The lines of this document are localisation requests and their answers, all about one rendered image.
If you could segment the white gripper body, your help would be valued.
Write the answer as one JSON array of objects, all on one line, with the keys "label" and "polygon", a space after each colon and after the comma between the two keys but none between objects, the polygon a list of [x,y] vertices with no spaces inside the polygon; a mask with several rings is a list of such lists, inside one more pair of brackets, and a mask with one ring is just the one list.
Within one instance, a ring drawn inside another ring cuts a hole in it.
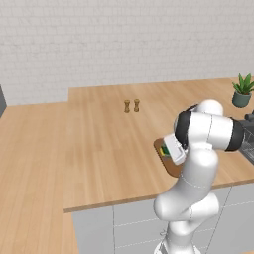
[{"label": "white gripper body", "polygon": [[187,151],[182,147],[182,144],[177,140],[175,134],[169,134],[163,138],[164,143],[169,151],[172,161],[175,165],[182,164],[187,155]]}]

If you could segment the brown wooden cutting board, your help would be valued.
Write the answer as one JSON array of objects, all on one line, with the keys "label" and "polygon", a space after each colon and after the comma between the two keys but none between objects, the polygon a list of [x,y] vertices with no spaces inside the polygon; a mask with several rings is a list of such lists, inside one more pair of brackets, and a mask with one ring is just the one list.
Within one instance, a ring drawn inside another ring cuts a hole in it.
[{"label": "brown wooden cutting board", "polygon": [[160,138],[154,141],[155,150],[160,160],[162,161],[167,173],[171,175],[172,177],[177,178],[180,174],[182,164],[175,165],[174,162],[172,161],[171,156],[164,156],[161,152],[161,146],[166,146],[163,138]]}]

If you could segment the grey drawer front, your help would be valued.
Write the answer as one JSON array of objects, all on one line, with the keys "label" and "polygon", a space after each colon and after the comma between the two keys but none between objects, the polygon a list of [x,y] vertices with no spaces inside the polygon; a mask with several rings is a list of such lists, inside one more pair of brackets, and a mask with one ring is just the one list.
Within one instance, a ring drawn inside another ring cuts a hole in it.
[{"label": "grey drawer front", "polygon": [[147,222],[157,218],[152,199],[118,204],[114,206],[114,225],[126,226],[139,222]]},{"label": "grey drawer front", "polygon": [[116,225],[114,227],[115,247],[121,248],[160,239],[168,223],[159,219]]},{"label": "grey drawer front", "polygon": [[254,202],[254,183],[214,190],[221,206]]},{"label": "grey drawer front", "polygon": [[242,254],[254,250],[254,202],[226,206],[206,254]]},{"label": "grey drawer front", "polygon": [[154,254],[161,239],[117,247],[115,254]]}]

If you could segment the green plant in grey pot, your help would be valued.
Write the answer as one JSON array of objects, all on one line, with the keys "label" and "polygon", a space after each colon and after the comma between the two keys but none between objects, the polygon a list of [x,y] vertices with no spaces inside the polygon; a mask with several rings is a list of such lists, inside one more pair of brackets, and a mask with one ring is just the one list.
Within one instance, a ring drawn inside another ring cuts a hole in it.
[{"label": "green plant in grey pot", "polygon": [[243,108],[248,105],[252,96],[251,92],[254,91],[254,81],[251,80],[251,74],[248,74],[245,78],[241,74],[238,74],[238,83],[233,82],[232,85],[235,89],[232,103],[238,108]]}]

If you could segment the grey cupboard door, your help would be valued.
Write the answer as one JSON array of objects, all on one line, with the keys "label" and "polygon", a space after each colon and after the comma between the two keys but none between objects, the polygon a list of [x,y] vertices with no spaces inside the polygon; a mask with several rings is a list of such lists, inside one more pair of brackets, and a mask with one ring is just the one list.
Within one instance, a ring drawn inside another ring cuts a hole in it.
[{"label": "grey cupboard door", "polygon": [[111,206],[71,214],[79,254],[114,254],[114,220]]}]

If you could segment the dark grey appliance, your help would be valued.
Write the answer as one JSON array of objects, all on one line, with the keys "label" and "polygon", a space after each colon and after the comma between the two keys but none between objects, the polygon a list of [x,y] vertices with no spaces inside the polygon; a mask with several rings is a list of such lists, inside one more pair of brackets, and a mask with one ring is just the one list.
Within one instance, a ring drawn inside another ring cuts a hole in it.
[{"label": "dark grey appliance", "polygon": [[7,107],[6,100],[5,100],[4,93],[0,84],[0,118],[2,114],[4,113],[6,107]]}]

